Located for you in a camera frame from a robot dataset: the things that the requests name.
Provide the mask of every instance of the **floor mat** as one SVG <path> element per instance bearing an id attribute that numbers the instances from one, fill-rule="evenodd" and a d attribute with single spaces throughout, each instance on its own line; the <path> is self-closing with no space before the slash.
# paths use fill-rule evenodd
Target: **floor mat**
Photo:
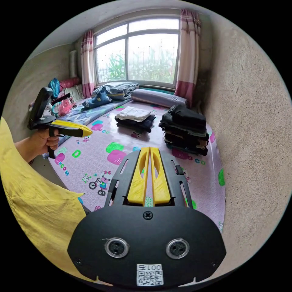
<path id="1" fill-rule="evenodd" d="M 156 119 L 151 133 L 117 127 L 114 117 L 127 106 L 152 111 Z M 56 150 L 56 159 L 49 161 L 64 185 L 70 191 L 84 193 L 79 200 L 89 210 L 95 211 L 104 207 L 110 180 L 124 156 L 141 147 L 158 147 L 177 158 L 189 184 L 194 208 L 211 218 L 222 231 L 225 181 L 215 135 L 207 124 L 210 136 L 207 156 L 168 149 L 163 141 L 163 131 L 158 127 L 166 111 L 162 107 L 137 102 L 117 107 L 88 125 L 93 131 L 91 136 L 69 138 Z M 152 207 L 150 173 L 145 205 Z"/>

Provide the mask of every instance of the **concrete wall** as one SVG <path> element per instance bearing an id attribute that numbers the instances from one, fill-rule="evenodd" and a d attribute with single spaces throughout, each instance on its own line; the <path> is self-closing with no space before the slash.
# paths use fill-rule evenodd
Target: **concrete wall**
<path id="1" fill-rule="evenodd" d="M 73 44 L 47 50 L 24 63 L 9 91 L 2 116 L 9 125 L 14 141 L 20 141 L 31 132 L 27 128 L 28 105 L 34 101 L 44 86 L 56 77 L 64 80 L 69 77 L 69 52 Z M 63 186 L 48 160 L 38 156 L 32 167 L 48 180 Z"/>
<path id="2" fill-rule="evenodd" d="M 212 15 L 213 60 L 203 112 L 226 182 L 227 256 L 213 277 L 251 258 L 274 231 L 292 190 L 292 107 L 283 81 L 246 33 Z"/>

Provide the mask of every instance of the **yellow sleeve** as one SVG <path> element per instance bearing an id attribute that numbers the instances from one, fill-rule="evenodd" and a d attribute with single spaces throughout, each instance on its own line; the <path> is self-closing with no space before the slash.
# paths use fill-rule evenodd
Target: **yellow sleeve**
<path id="1" fill-rule="evenodd" d="M 73 231 L 85 217 L 77 199 L 82 194 L 51 183 L 26 163 L 15 148 L 3 117 L 0 122 L 0 141 L 1 180 L 22 230 L 59 269 L 91 281 L 78 272 L 67 253 Z"/>

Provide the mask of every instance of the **ceiling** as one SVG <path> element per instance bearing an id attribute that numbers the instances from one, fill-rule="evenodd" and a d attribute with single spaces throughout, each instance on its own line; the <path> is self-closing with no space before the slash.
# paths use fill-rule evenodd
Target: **ceiling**
<path id="1" fill-rule="evenodd" d="M 59 26 L 38 45 L 28 59 L 32 59 L 34 56 L 51 48 L 73 43 L 88 29 L 94 28 L 116 16 L 153 8 L 189 8 L 198 10 L 198 7 L 195 4 L 179 0 L 118 0 L 108 2 L 80 13 Z M 210 12 L 202 7 L 199 10 L 201 12 Z"/>

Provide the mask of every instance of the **window frame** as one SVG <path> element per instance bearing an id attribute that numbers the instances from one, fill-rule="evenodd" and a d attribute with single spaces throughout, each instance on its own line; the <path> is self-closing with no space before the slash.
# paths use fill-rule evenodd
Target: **window frame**
<path id="1" fill-rule="evenodd" d="M 175 29 L 149 29 L 149 30 L 139 30 L 139 31 L 134 31 L 129 33 L 129 24 L 132 22 L 137 22 L 137 21 L 143 21 L 143 20 L 150 20 L 150 19 L 177 19 L 179 21 L 179 28 L 177 30 Z M 105 41 L 99 45 L 96 45 L 96 38 L 98 35 L 106 33 L 109 30 L 112 30 L 114 28 L 127 25 L 127 33 L 118 36 L 115 38 L 112 38 L 108 41 Z M 176 67 L 175 67 L 175 73 L 174 73 L 174 80 L 173 83 L 165 83 L 165 82 L 159 82 L 159 81 L 148 81 L 148 80 L 129 80 L 129 70 L 128 70 L 128 40 L 129 37 L 133 36 L 140 36 L 144 34 L 177 34 L 178 35 L 178 44 L 177 44 L 177 55 L 176 55 Z M 126 21 L 119 22 L 117 24 L 108 26 L 104 29 L 101 29 L 94 33 L 93 35 L 94 38 L 94 46 L 93 46 L 93 54 L 94 54 L 94 80 L 96 86 L 102 86 L 106 83 L 109 82 L 99 82 L 98 79 L 98 70 L 97 70 L 97 59 L 96 59 L 96 50 L 100 47 L 103 47 L 105 45 L 108 45 L 110 43 L 113 43 L 118 40 L 123 40 L 125 39 L 125 64 L 126 64 L 126 80 L 116 80 L 116 81 L 110 81 L 112 82 L 135 82 L 139 83 L 141 86 L 142 85 L 150 85 L 150 86 L 155 86 L 155 87 L 163 87 L 163 88 L 168 88 L 168 89 L 175 89 L 176 88 L 176 82 L 177 82 L 177 72 L 178 72 L 178 65 L 179 65 L 179 44 L 180 44 L 180 16 L 178 15 L 154 15 L 154 16 L 145 16 L 145 17 L 139 17 L 139 18 L 133 18 L 133 19 L 128 19 Z"/>

